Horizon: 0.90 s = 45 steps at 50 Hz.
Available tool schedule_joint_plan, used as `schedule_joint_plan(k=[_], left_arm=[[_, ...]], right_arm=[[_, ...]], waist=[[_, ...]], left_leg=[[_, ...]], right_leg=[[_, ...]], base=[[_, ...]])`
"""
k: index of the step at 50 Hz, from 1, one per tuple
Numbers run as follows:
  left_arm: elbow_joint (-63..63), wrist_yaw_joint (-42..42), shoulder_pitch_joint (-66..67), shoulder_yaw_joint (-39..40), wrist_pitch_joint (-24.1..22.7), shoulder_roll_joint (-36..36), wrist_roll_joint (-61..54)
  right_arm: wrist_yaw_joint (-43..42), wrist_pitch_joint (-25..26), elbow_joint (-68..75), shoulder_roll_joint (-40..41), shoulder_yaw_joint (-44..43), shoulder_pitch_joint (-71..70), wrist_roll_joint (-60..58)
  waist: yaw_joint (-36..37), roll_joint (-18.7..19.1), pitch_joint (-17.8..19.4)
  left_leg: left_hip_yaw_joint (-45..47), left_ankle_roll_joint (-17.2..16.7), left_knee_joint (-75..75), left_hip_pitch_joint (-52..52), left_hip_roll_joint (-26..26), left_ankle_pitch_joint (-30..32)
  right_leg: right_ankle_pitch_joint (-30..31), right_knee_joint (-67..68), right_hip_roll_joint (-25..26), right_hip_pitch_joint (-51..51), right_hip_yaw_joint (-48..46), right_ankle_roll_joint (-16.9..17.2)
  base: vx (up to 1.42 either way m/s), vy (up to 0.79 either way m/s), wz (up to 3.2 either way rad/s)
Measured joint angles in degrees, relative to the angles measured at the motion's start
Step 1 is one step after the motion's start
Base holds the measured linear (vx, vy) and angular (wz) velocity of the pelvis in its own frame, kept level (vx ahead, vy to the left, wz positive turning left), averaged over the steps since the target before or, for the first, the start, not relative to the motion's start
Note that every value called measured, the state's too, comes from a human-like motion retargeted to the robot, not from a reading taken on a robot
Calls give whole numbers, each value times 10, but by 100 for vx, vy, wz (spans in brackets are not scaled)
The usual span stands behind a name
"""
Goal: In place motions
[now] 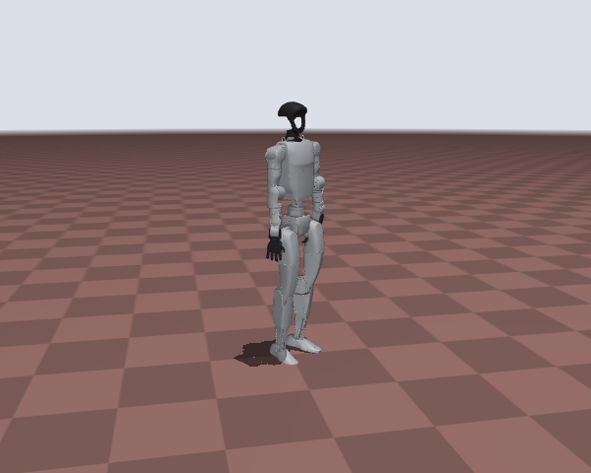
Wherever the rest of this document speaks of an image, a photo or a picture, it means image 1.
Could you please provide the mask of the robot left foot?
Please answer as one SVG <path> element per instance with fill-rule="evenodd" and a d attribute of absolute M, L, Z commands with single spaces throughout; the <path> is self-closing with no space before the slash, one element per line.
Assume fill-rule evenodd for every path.
<path fill-rule="evenodd" d="M 296 336 L 296 338 L 298 338 L 298 337 Z M 296 338 L 295 338 L 294 334 L 290 334 L 288 336 L 286 344 L 289 346 L 300 348 L 303 351 L 307 351 L 310 353 L 320 353 L 321 352 L 321 348 L 316 346 L 312 342 L 310 342 L 307 338 L 304 337 L 302 340 L 299 340 L 299 338 L 298 339 L 296 339 Z"/>

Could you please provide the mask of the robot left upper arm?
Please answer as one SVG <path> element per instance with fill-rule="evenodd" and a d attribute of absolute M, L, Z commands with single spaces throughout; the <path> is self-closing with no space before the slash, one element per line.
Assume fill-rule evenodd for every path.
<path fill-rule="evenodd" d="M 325 180 L 322 176 L 318 175 L 318 172 L 320 170 L 320 152 L 321 152 L 321 147 L 320 144 L 318 142 L 313 142 L 311 141 L 314 147 L 314 186 L 313 186 L 313 190 L 318 190 L 322 187 L 324 187 L 325 185 Z"/>

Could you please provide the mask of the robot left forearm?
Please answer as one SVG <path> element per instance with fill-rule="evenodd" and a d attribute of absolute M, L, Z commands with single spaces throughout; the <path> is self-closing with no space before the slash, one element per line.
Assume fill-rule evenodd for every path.
<path fill-rule="evenodd" d="M 322 187 L 318 190 L 313 190 L 312 196 L 311 196 L 312 197 L 312 204 L 313 204 L 312 219 L 317 222 L 319 222 L 320 215 L 321 214 L 324 215 L 324 211 L 325 211 L 323 195 L 324 195 L 324 187 Z"/>

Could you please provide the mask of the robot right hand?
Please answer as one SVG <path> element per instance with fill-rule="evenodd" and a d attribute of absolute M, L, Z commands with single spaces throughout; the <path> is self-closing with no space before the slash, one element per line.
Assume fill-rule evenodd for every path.
<path fill-rule="evenodd" d="M 282 254 L 281 251 L 285 252 L 285 249 L 282 246 L 282 243 L 280 242 L 281 239 L 281 228 L 279 228 L 279 237 L 275 237 L 275 236 L 270 236 L 270 229 L 269 229 L 269 243 L 267 245 L 267 255 L 266 258 L 269 259 L 269 253 L 271 252 L 271 260 L 273 261 L 273 255 L 275 253 L 275 261 L 278 261 L 278 253 L 279 253 L 279 259 L 282 260 Z"/>

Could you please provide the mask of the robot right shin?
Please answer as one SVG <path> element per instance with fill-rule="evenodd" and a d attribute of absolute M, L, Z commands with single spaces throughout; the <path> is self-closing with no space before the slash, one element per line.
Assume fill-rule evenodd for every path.
<path fill-rule="evenodd" d="M 279 351 L 286 349 L 288 332 L 293 316 L 293 296 L 288 297 L 286 304 L 281 294 L 281 289 L 275 289 L 273 292 L 273 320 L 276 328 L 276 348 Z M 285 346 L 284 346 L 285 343 Z"/>

